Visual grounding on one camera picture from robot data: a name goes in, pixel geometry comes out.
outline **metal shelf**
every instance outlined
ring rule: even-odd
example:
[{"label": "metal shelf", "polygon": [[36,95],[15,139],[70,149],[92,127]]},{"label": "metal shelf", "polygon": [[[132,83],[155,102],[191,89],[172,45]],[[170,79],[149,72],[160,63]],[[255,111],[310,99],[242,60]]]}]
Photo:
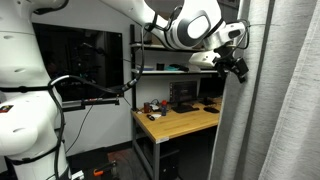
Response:
[{"label": "metal shelf", "polygon": [[[141,48],[141,43],[134,43],[130,45],[132,48]],[[204,51],[204,49],[183,49],[183,50],[171,50],[165,48],[163,45],[156,45],[156,44],[144,44],[145,50],[154,50],[154,51],[172,51],[172,52],[200,52]]]},{"label": "metal shelf", "polygon": [[[138,74],[139,70],[137,69],[131,69],[131,72]],[[216,70],[204,70],[201,72],[185,72],[185,71],[143,71],[143,75],[169,75],[169,74],[212,74],[212,73],[218,73]]]}]

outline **wooden workbench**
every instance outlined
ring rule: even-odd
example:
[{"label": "wooden workbench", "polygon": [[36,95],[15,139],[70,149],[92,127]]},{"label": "wooden workbench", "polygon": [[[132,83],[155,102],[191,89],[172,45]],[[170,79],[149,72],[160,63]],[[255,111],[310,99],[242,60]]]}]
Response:
[{"label": "wooden workbench", "polygon": [[[212,106],[221,110],[221,99],[214,99],[214,102],[215,104]],[[193,107],[198,107],[199,110],[181,114],[170,110],[170,107],[168,107],[169,111],[167,112],[167,115],[161,116],[154,121],[149,120],[146,116],[147,114],[138,114],[135,111],[131,111],[134,119],[133,146],[153,180],[159,179],[160,144],[162,142],[218,125],[220,113],[206,112],[203,110],[205,106],[200,103],[195,103]],[[152,115],[160,113],[151,112],[148,114]],[[137,143],[136,125],[139,125],[142,128],[154,144],[152,166],[149,164]]]}]

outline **computer tower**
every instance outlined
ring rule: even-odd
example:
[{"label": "computer tower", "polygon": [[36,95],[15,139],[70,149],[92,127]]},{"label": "computer tower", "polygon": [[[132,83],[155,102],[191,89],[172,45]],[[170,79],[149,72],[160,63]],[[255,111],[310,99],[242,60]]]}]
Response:
[{"label": "computer tower", "polygon": [[[142,150],[150,165],[153,166],[153,144],[149,139],[142,141]],[[160,145],[160,180],[176,180],[178,179],[179,170],[179,152],[174,145],[161,143]]]}]

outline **gray curtain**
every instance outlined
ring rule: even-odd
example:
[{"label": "gray curtain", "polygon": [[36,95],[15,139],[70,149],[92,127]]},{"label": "gray curtain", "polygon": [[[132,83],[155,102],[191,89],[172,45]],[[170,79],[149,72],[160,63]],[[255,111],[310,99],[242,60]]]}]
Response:
[{"label": "gray curtain", "polygon": [[319,180],[320,1],[242,0],[239,18],[250,71],[228,76],[208,179]]}]

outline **wooden tabletop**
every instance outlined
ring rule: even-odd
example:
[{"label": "wooden tabletop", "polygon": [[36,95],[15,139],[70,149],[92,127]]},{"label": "wooden tabletop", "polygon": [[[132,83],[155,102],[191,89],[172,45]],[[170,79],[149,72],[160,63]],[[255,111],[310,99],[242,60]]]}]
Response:
[{"label": "wooden tabletop", "polygon": [[[212,107],[220,110],[221,99],[215,99],[215,102],[216,104],[212,105]],[[181,114],[169,110],[166,116],[161,116],[154,121],[149,120],[145,113],[138,114],[134,111],[131,113],[151,140],[156,143],[161,143],[172,138],[218,125],[220,113],[206,112],[203,110],[205,106],[200,103],[195,103],[193,107],[198,107],[200,110]]]}]

